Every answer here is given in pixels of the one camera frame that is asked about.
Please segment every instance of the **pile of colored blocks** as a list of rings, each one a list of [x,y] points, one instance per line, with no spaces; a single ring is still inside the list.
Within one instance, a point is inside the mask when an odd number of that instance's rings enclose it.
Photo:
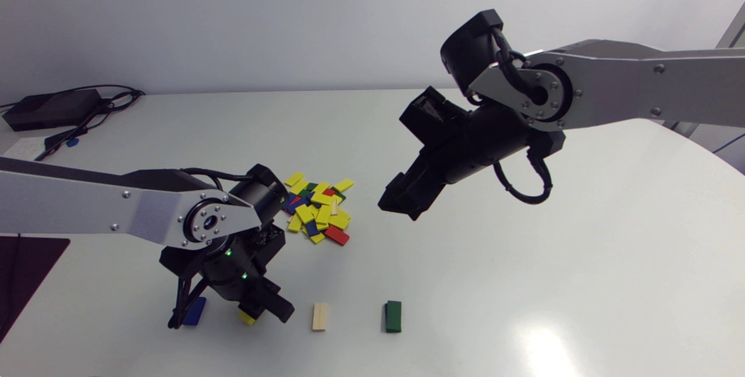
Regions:
[[[349,235],[344,232],[352,216],[339,207],[346,200],[343,194],[354,182],[343,180],[334,186],[328,183],[309,183],[305,175],[295,172],[285,181],[290,197],[283,209],[290,213],[290,232],[303,231],[314,244],[327,237],[344,246]]]

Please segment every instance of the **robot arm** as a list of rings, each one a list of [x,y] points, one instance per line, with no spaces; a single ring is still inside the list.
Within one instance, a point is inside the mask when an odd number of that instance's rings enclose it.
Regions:
[[[192,175],[212,176],[216,187]],[[219,178],[238,184],[225,192]],[[195,168],[119,176],[0,157],[0,194],[0,232],[130,234],[165,245],[160,263],[179,278],[170,328],[207,287],[253,319],[269,310],[286,322],[295,311],[264,277],[285,244],[272,221],[288,198],[264,166],[240,176]]]
[[[629,118],[745,126],[745,49],[662,52],[588,40],[528,59],[502,28],[494,10],[484,11],[445,41],[442,63],[478,108],[466,111],[431,87],[407,107],[399,119],[424,146],[386,186],[381,209],[417,220],[446,184],[487,166],[519,200],[543,202],[553,188],[543,159],[561,150],[567,128]],[[535,197],[516,191],[499,164],[525,147],[544,183]]]

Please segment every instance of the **black power adapter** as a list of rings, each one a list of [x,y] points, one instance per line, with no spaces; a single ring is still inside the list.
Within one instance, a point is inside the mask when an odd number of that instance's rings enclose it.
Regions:
[[[81,125],[100,104],[95,89],[35,94],[21,99],[3,119],[13,131]]]

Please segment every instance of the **yellow block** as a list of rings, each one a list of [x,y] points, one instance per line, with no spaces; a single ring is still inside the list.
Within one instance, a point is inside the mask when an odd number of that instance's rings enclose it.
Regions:
[[[339,229],[344,230],[347,226],[349,226],[349,218],[344,218],[340,215],[332,215],[330,218],[328,218],[328,224],[333,224]]]
[[[316,234],[316,236],[311,236],[311,241],[313,241],[314,244],[321,243],[323,239],[325,239],[325,236],[321,233]]]
[[[300,215],[295,214],[292,216],[292,221],[290,221],[290,225],[287,226],[287,230],[296,233],[300,231],[300,227],[302,225],[303,225],[303,221],[300,220]]]
[[[295,186],[298,181],[300,181],[302,178],[306,177],[303,172],[295,172],[290,176],[290,178],[287,178],[287,181],[285,181],[285,184],[287,186]]]
[[[330,205],[333,200],[328,195],[323,195],[323,194],[316,192],[315,194],[313,194],[313,197],[311,197],[311,201],[318,202],[319,204],[322,204],[322,205]]]
[[[328,218],[331,217],[331,206],[322,205],[316,215],[316,223],[328,223]]]
[[[339,191],[339,192],[344,192],[347,189],[352,188],[353,185],[354,185],[354,181],[352,181],[352,180],[343,180],[340,183],[335,184],[334,185],[334,189],[337,190],[337,191]]]
[[[300,194],[301,191],[303,191],[303,189],[306,189],[306,186],[308,186],[308,184],[309,182],[306,180],[299,180],[297,181],[296,184],[292,186],[292,188],[290,188],[290,192],[292,192],[295,195],[298,195]]]
[[[242,311],[242,310],[240,310],[240,309],[239,309],[239,310],[237,311],[237,316],[238,316],[238,317],[239,317],[239,318],[240,318],[240,319],[241,319],[241,320],[242,320],[242,321],[243,321],[243,322],[244,322],[245,324],[247,324],[248,326],[251,326],[252,324],[254,324],[254,323],[256,322],[256,319],[254,319],[254,318],[251,318],[251,316],[249,316],[248,314],[246,314],[246,313],[245,313],[245,311]]]
[[[308,205],[301,205],[300,207],[295,208],[295,213],[300,216],[300,221],[303,224],[310,223],[314,219],[313,212],[311,211],[311,208],[308,207]]]
[[[313,192],[315,192],[316,195],[323,194],[324,191],[328,189],[328,186],[328,183],[319,183],[317,187],[313,188]]]

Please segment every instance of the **blue block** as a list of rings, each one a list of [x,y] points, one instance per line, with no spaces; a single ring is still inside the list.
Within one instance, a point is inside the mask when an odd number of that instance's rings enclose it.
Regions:
[[[316,236],[316,234],[319,234],[318,228],[316,227],[316,220],[312,220],[310,223],[306,224],[306,229],[308,229],[308,236]]]
[[[186,318],[184,318],[183,323],[185,326],[197,326],[199,318],[202,317],[204,303],[207,303],[207,298],[205,297],[197,297],[197,300],[194,300],[189,311],[186,312]]]

